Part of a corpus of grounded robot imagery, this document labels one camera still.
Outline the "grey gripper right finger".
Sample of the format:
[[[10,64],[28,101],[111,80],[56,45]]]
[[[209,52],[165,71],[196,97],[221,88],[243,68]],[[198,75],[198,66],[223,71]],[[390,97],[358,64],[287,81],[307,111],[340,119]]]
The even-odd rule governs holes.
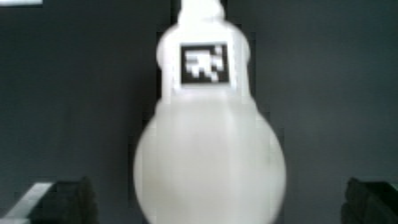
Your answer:
[[[348,180],[340,224],[398,224],[398,188],[385,181]]]

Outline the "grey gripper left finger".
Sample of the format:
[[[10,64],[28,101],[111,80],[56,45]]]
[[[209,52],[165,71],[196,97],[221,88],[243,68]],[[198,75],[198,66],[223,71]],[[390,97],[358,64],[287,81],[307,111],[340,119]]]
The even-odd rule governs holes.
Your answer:
[[[95,193],[88,178],[35,182],[0,217],[0,224],[97,224]]]

